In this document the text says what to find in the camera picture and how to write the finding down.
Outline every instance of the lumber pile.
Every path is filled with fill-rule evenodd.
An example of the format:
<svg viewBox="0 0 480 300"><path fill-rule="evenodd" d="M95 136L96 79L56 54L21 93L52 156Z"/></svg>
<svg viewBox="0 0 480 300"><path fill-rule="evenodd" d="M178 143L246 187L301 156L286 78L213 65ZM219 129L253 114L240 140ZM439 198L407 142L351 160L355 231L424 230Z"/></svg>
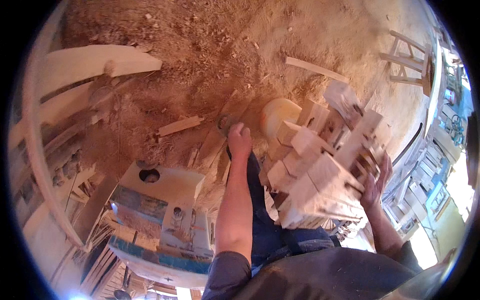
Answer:
<svg viewBox="0 0 480 300"><path fill-rule="evenodd" d="M333 82L325 94L329 109L306 100L297 124L283 121L259 174L261 184L278 193L274 202L283 228L315 229L331 218L360 221L365 180L369 173L380 175L391 138L383 117L360 109L345 83Z"/></svg>

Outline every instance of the wooden board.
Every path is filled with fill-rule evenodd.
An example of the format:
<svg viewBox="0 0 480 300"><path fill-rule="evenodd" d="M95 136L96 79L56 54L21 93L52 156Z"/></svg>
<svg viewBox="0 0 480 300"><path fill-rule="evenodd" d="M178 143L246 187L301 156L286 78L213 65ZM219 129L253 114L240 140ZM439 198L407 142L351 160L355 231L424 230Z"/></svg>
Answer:
<svg viewBox="0 0 480 300"><path fill-rule="evenodd" d="M205 118L199 118L198 116L186 118L177 122L170 123L169 125L160 127L157 131L157 135L165 136L175 132L185 130L190 127L198 126Z"/></svg>
<svg viewBox="0 0 480 300"><path fill-rule="evenodd" d="M117 77L160 70L161 67L161 60L129 46L89 45L61 49L48 53L45 58L40 95L104 73Z"/></svg>
<svg viewBox="0 0 480 300"><path fill-rule="evenodd" d="M317 65L314 65L312 63L309 63L309 62L306 62L306 61L303 61L303 60L298 60L298 59L295 59L293 57L286 57L285 58L285 63L288 64L288 65L292 65L292 66L296 66L296 67L300 67L300 68L304 68L304 69L307 69L309 71L312 71L312 72L315 72L315 73L319 73L319 74L322 74L322 75L325 75L325 76L328 76L330 78L333 78L333 79L337 79L337 80L340 80L340 81L343 81L345 83L349 83L349 79L345 76L342 76L338 73L335 73L333 71L330 71L328 69L325 69L325 68L322 68L320 66L317 66Z"/></svg>
<svg viewBox="0 0 480 300"><path fill-rule="evenodd" d="M113 177L106 176L81 210L73 227L83 243L86 243L90 238L93 228L99 221L103 206L108 201L116 186L117 180Z"/></svg>
<svg viewBox="0 0 480 300"><path fill-rule="evenodd" d="M305 126L315 132L320 132L328 119L330 111L320 104L305 99L301 109L297 125Z"/></svg>

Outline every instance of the hand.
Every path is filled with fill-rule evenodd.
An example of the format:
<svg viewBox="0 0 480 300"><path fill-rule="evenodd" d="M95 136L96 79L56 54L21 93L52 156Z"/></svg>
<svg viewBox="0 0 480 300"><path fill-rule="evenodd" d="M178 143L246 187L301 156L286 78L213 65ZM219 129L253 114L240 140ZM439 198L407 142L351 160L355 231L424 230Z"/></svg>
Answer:
<svg viewBox="0 0 480 300"><path fill-rule="evenodd" d="M363 206L365 212L368 212L375 208L380 208L380 196L382 195L385 185L392 176L392 160L385 151L382 164L380 165L380 177L375 183L375 178L371 173L368 174L367 181L365 182L365 191L360 198L360 204Z"/></svg>
<svg viewBox="0 0 480 300"><path fill-rule="evenodd" d="M244 128L241 122L232 125L228 132L228 147L230 148L230 153L232 153L232 162L233 160L238 160L246 163L252 151L250 129L248 127Z"/></svg>

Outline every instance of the woodworking machine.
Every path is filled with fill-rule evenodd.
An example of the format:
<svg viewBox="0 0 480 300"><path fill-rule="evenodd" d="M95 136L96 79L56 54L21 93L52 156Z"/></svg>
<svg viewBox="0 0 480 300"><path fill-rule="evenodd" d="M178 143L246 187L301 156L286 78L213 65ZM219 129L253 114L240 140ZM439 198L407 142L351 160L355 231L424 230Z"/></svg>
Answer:
<svg viewBox="0 0 480 300"><path fill-rule="evenodd" d="M134 162L110 197L118 220L159 236L157 251L112 236L112 251L137 275L184 288L203 288L213 258L206 210L194 209L205 176Z"/></svg>

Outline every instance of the wooden offcut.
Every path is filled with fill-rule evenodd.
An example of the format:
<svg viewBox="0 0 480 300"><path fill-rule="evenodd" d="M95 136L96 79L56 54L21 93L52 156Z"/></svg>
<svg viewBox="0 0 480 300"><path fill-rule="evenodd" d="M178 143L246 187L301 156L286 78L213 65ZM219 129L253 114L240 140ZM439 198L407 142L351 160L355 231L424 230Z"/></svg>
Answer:
<svg viewBox="0 0 480 300"><path fill-rule="evenodd" d="M170 123L169 125L160 127L156 134L159 136L165 136L175 132L179 132L200 125L204 119L205 118L199 118L198 116L194 116L180 121L176 121Z"/></svg>
<svg viewBox="0 0 480 300"><path fill-rule="evenodd" d="M67 48L46 55L41 69L40 96L64 86L99 76L110 77L160 70L162 61L134 47L89 45Z"/></svg>
<svg viewBox="0 0 480 300"><path fill-rule="evenodd" d="M319 74L328 76L328 77L330 77L330 78L343 81L343 82L345 82L345 83L348 83L348 82L350 81L347 77L342 76L342 75L340 75L340 74L338 74L338 73L335 73L335 72L333 72L333 71L330 71L330 70L328 70L328 69L325 69L325 68L323 68L323 67L314 65L314 64L312 64L312 63L309 63L309 62L306 62L306 61L303 61L303 60L295 59L295 58L293 58L293 57L288 57L288 56L287 56L287 57L285 58L285 63L288 64L288 65L292 65L292 66L304 68L304 69L306 69L306 70L309 70L309 71L312 71L312 72L315 72L315 73L319 73Z"/></svg>

